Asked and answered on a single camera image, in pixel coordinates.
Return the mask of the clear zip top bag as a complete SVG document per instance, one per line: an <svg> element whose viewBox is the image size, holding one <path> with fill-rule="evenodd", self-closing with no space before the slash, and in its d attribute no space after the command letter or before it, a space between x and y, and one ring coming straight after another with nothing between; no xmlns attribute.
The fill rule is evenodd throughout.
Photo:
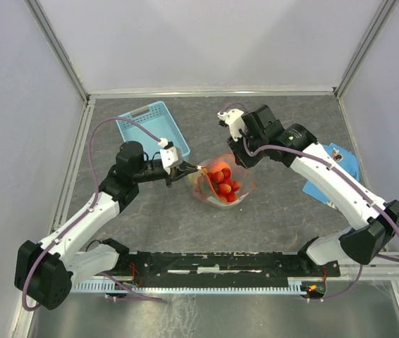
<svg viewBox="0 0 399 338"><path fill-rule="evenodd" d="M251 170L237 165L232 153L201 162L187 183L195 198L220 209L237 206L256 187Z"/></svg>

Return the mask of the red lychee cluster with leaves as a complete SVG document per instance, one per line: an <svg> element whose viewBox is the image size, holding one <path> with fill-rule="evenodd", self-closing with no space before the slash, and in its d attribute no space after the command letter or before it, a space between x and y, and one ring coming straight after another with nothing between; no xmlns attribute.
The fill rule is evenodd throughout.
<svg viewBox="0 0 399 338"><path fill-rule="evenodd" d="M241 182L232 179L231 169L225 168L215 173L208 172L207 179L220 202L231 204L239 199L238 192L241 188Z"/></svg>

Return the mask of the orange pink peach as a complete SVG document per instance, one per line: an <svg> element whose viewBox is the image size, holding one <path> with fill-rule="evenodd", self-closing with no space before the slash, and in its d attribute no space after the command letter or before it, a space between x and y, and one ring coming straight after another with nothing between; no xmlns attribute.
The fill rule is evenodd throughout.
<svg viewBox="0 0 399 338"><path fill-rule="evenodd" d="M207 166L207 170L211 173L215 173L218 171L222 171L223 169L230 169L230 165L222 160L217 160L217 161L212 161L208 166Z"/></svg>

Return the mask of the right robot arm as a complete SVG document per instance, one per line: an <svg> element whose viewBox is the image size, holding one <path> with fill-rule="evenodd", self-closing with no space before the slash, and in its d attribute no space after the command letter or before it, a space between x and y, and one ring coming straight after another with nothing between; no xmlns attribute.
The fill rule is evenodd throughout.
<svg viewBox="0 0 399 338"><path fill-rule="evenodd" d="M217 118L230 132L227 144L236 164L253 168L264 157L282 163L314 184L348 221L347 230L306 245L306 253L297 258L303 274L314 275L323 265L344 258L368 265L382 258L382 248L399 237L399 201L387 202L360 184L306 127L282 126L267 105L253 112L225 108Z"/></svg>

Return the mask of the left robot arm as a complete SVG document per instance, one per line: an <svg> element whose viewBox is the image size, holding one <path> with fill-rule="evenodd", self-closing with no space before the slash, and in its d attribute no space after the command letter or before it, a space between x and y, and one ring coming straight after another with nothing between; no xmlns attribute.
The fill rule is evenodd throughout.
<svg viewBox="0 0 399 338"><path fill-rule="evenodd" d="M121 275L130 266L128 247L106 239L95 249L80 252L102 226L123 212L139 194L138 185L163 180L170 187L201 168L185 161L181 150L164 141L156 159L147 159L141 143L124 142L116 162L96 188L90 200L64 225L44 239L27 240L17 255L14 285L22 292L23 308L32 311L27 300L53 310L61 305L77 284L111 271Z"/></svg>

